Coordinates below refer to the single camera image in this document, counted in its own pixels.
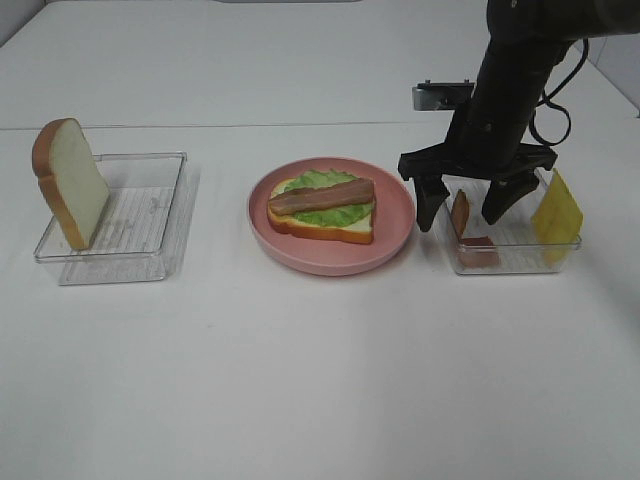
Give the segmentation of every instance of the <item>white wall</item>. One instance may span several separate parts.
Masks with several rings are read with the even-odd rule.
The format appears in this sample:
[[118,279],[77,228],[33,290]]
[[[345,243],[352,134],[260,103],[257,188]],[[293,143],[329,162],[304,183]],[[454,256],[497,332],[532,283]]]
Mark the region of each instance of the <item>white wall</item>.
[[44,7],[44,0],[0,0],[0,46]]
[[596,67],[640,108],[640,35],[608,38]]
[[[53,3],[69,0],[45,0],[45,3]],[[202,0],[173,0],[173,1],[202,1]],[[362,0],[210,0],[222,3],[330,3],[330,2],[361,2]]]

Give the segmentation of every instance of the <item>toast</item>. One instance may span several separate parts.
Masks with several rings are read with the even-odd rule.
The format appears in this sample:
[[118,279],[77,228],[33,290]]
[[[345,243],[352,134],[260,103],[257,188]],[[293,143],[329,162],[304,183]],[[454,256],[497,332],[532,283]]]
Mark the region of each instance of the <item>toast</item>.
[[[270,198],[285,191],[293,178],[282,180],[271,191]],[[313,240],[338,240],[347,243],[369,244],[373,241],[374,209],[357,221],[344,226],[317,225],[305,222],[295,215],[278,215],[267,205],[267,217],[273,229],[279,233]]]
[[48,123],[36,138],[31,160],[40,191],[69,245],[75,250],[89,248],[109,187],[78,121],[63,118]]

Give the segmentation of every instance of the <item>lettuce leaf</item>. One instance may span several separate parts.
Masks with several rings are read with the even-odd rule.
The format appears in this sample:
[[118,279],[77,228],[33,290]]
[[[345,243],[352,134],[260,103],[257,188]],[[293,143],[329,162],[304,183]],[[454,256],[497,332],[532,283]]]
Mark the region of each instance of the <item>lettuce leaf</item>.
[[327,210],[315,210],[311,212],[296,212],[293,217],[301,222],[319,225],[321,227],[346,227],[362,220],[373,210],[373,203],[361,203],[358,205],[344,205],[342,207],[329,208]]
[[284,187],[284,191],[294,190],[296,188],[311,187],[331,187],[337,183],[350,182],[355,180],[355,175],[351,175],[347,172],[337,172],[334,169],[328,172],[318,172],[317,170],[307,170],[299,177],[294,178],[291,182]]
[[[284,191],[294,190],[296,188],[310,187],[321,188],[331,187],[338,183],[350,182],[358,177],[347,172],[338,172],[329,170],[328,172],[319,172],[317,170],[308,170],[299,177],[293,179],[287,184]],[[329,208],[327,210],[314,210],[310,212],[296,212],[293,217],[301,222],[318,225],[321,227],[346,227],[369,215],[373,210],[373,202],[362,203],[358,205],[343,205],[340,207]]]

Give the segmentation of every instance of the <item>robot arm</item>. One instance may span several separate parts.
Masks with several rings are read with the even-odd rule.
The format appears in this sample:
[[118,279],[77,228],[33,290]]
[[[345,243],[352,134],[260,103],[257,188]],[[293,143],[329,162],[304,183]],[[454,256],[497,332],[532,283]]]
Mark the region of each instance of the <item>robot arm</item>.
[[550,170],[548,146],[520,143],[553,68],[573,42],[640,32],[638,0],[489,0],[491,41],[472,97],[454,113],[446,140],[400,157],[416,188],[418,224],[431,228],[449,192],[442,175],[491,180],[482,214],[495,223]]

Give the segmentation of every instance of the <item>clear plastic container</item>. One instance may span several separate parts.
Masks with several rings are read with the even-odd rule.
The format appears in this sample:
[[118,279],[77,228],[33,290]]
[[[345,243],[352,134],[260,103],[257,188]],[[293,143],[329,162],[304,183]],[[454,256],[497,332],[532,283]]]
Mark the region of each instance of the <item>clear plastic container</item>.
[[162,280],[179,267],[197,190],[184,153],[96,155],[110,197],[88,250],[55,217],[34,252],[59,285]]
[[[453,270],[459,275],[504,275],[557,273],[567,264],[571,254],[578,250],[581,238],[561,244],[542,244],[536,237],[531,217],[538,209],[548,184],[538,174],[538,188],[520,199],[494,225],[482,217],[482,202],[489,190],[489,182],[460,177],[443,177],[451,196],[438,211],[435,230],[445,244]],[[452,221],[451,210],[458,190],[467,195],[470,206],[469,220],[461,238]],[[469,238],[491,239],[469,242]]]

